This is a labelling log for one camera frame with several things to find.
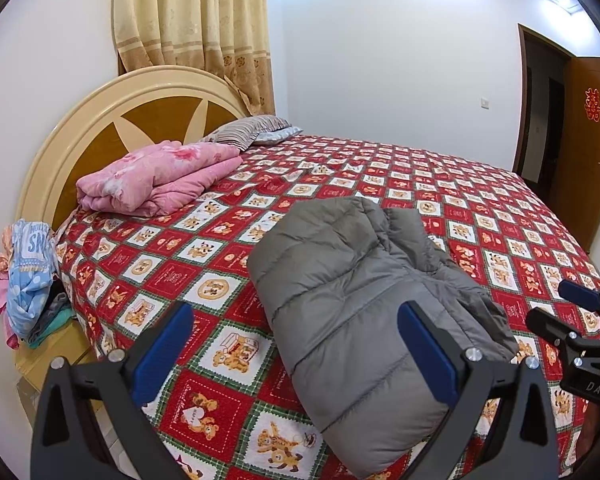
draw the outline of red checkered bedsheet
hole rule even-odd
[[[352,478],[304,414],[246,269],[253,245],[293,202],[352,194],[417,208],[430,238],[504,306],[516,359],[536,355],[550,382],[562,468],[573,463],[586,407],[560,390],[555,351],[524,319],[544,308],[600,336],[596,316],[557,294],[563,278],[594,287],[600,277],[519,177],[423,150],[312,136],[244,159],[173,215],[78,213],[58,245],[63,281],[98,355],[128,348],[171,301],[194,307],[186,348],[144,409],[192,479]],[[495,407],[485,407],[458,475],[472,466]],[[374,480],[398,478],[421,448]]]

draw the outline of folded pink quilt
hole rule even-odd
[[[76,183],[84,209],[132,216],[168,215],[240,166],[240,150],[229,144],[183,146],[165,140],[125,155]]]

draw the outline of curtain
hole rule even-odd
[[[224,78],[251,114],[275,112],[267,0],[114,0],[113,21],[128,72],[200,68]]]

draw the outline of wooden headboard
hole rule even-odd
[[[120,76],[86,97],[40,148],[16,218],[53,229],[77,206],[75,183],[128,152],[161,142],[196,142],[248,111],[220,78],[195,68],[152,66]]]

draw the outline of red chinese character decoration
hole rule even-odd
[[[589,121],[600,122],[600,92],[597,88],[585,92],[587,100],[584,102],[584,109],[587,111]]]

